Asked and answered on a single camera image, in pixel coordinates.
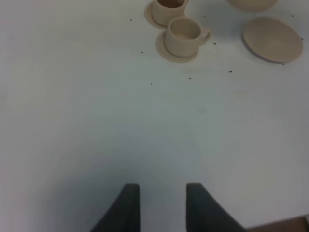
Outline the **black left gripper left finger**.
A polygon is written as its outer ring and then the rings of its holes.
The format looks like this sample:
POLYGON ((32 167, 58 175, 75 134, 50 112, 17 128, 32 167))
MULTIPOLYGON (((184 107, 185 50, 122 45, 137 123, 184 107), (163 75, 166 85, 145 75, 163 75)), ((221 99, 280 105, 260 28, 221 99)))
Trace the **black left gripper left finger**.
POLYGON ((140 186, 125 184, 92 232, 140 232, 140 186))

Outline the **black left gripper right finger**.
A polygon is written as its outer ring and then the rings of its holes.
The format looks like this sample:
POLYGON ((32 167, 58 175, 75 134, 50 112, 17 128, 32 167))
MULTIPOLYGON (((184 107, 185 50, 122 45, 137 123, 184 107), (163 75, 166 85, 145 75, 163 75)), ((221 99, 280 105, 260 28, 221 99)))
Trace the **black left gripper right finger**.
POLYGON ((186 185, 186 230, 188 232, 244 232, 201 183, 186 185))

